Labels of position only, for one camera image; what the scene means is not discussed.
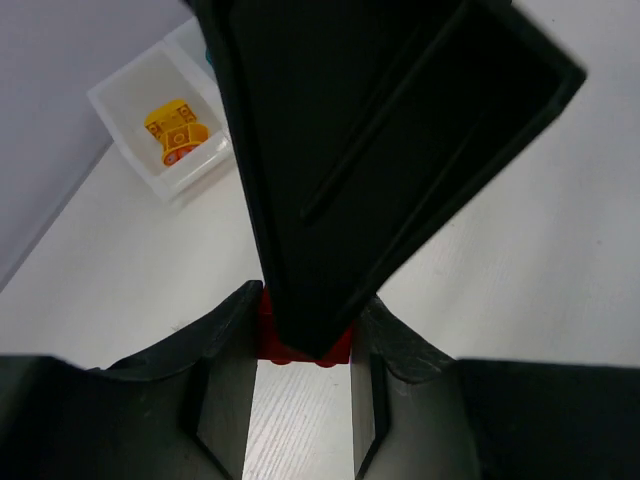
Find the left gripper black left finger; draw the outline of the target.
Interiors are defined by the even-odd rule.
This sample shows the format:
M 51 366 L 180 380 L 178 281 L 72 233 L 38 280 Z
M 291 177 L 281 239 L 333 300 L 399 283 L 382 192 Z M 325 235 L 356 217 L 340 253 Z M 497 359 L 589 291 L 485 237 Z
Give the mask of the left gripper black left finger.
M 5 479 L 238 479 L 263 286 L 109 368 L 1 359 Z

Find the burger printed lego stack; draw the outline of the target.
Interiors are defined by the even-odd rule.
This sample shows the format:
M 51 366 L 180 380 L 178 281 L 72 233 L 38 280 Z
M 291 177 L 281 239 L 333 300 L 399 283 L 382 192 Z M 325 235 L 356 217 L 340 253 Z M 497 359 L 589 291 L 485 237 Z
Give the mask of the burger printed lego stack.
M 175 99 L 151 112 L 144 121 L 146 130 L 156 139 L 169 130 L 197 121 L 196 114 L 183 99 Z

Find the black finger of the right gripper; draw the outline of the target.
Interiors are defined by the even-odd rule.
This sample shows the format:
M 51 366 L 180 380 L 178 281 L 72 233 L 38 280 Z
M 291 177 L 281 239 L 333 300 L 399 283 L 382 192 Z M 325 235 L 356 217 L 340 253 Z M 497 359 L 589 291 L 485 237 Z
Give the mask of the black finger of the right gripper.
M 583 65 L 509 1 L 193 1 L 281 341 L 321 357 Z

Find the teal green printed lego brick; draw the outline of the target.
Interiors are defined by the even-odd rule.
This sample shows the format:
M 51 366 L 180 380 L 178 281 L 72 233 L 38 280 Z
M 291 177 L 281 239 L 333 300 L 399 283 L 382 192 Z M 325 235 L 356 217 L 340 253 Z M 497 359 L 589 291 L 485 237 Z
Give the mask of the teal green printed lego brick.
M 213 58 L 211 56 L 210 50 L 208 48 L 205 49 L 205 59 L 207 61 L 207 63 L 211 66 L 212 69 L 214 69 L 214 63 L 213 63 Z

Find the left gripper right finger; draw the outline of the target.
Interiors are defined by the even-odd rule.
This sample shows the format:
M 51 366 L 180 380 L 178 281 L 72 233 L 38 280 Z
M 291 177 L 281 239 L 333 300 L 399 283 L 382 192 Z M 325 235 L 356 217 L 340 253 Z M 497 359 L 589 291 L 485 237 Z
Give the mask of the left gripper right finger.
M 351 352 L 359 479 L 635 479 L 639 372 L 455 359 L 373 299 Z

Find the yellow rounded lego brick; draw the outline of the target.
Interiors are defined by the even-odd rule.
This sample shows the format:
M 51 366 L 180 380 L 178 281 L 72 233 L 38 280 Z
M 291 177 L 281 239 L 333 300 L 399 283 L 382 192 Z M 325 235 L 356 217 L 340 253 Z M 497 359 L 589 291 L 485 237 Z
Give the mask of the yellow rounded lego brick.
M 187 123 L 168 130 L 159 137 L 163 147 L 162 161 L 172 166 L 209 138 L 209 129 L 200 123 Z

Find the red two-stud lego brick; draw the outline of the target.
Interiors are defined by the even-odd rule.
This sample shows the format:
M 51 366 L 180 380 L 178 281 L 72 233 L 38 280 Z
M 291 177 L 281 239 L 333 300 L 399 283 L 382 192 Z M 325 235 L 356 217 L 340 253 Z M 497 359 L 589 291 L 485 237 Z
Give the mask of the red two-stud lego brick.
M 286 346 L 276 332 L 275 317 L 268 289 L 263 288 L 261 301 L 257 310 L 257 343 L 256 357 L 268 360 L 278 366 L 291 363 L 314 363 L 321 368 L 332 368 L 336 365 L 348 364 L 352 348 L 353 327 L 350 326 L 334 346 L 320 359 L 312 358 L 304 353 Z

